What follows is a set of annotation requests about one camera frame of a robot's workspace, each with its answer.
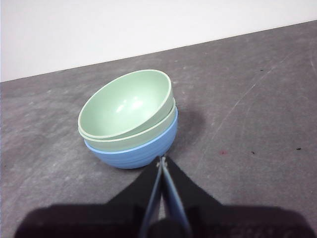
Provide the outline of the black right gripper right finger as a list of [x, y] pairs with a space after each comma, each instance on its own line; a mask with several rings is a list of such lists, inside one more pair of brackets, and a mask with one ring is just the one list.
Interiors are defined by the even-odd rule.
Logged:
[[192, 238], [310, 238], [298, 212], [279, 207], [224, 205], [196, 185], [169, 157], [161, 157], [168, 217]]

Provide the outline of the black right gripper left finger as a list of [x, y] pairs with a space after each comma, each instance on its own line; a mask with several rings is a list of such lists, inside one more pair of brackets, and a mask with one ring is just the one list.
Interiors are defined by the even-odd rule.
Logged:
[[54, 204], [29, 212], [16, 238], [137, 238], [156, 205], [161, 164], [153, 160], [107, 203]]

